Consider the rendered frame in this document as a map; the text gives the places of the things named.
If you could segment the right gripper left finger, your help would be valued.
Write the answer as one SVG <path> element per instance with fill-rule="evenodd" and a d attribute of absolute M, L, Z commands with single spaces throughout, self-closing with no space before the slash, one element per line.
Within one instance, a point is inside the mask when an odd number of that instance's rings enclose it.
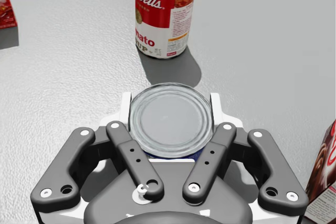
<path fill-rule="evenodd" d="M 96 131 L 75 129 L 51 162 L 30 195 L 36 212 L 51 213 L 77 206 L 80 189 L 89 174 L 104 159 L 127 170 L 136 186 L 145 190 L 144 198 L 158 201 L 164 196 L 164 184 L 139 143 L 129 132 L 132 94 L 122 95 L 116 118 L 107 117 Z"/>

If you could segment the brown and white carton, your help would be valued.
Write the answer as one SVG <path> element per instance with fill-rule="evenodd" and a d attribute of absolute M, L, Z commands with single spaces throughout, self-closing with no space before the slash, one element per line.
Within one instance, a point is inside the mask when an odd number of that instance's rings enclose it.
<path fill-rule="evenodd" d="M 304 216 L 314 224 L 336 224 L 336 120 L 325 132 L 306 193 Z"/>

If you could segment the red carton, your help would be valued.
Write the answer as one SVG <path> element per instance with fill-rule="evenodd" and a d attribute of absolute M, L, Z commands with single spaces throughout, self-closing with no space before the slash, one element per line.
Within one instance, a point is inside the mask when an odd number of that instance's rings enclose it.
<path fill-rule="evenodd" d="M 0 29 L 17 27 L 17 20 L 10 0 L 0 0 Z"/>

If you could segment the blue can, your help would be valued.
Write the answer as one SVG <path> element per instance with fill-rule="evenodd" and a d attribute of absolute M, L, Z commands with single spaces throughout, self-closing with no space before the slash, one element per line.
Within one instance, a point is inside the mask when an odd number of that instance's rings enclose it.
<path fill-rule="evenodd" d="M 155 158 L 186 158 L 199 153 L 213 135 L 210 102 L 180 83 L 151 86 L 132 99 L 130 133 Z"/>

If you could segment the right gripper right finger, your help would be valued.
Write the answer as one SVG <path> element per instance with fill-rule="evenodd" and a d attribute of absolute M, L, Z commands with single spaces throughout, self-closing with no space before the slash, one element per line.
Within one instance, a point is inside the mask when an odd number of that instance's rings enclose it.
<path fill-rule="evenodd" d="M 222 112 L 218 93 L 210 94 L 213 135 L 203 148 L 182 190 L 184 200 L 202 204 L 215 178 L 224 177 L 229 163 L 243 163 L 259 192 L 259 206 L 277 214 L 303 214 L 308 196 L 271 134 L 263 129 L 246 132 L 241 120 Z"/>

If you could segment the red and white can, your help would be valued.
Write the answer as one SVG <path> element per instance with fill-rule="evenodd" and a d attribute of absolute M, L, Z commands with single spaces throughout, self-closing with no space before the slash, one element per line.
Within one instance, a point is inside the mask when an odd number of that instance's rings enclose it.
<path fill-rule="evenodd" d="M 182 54 L 190 34 L 194 0 L 135 0 L 135 44 L 156 59 Z"/>

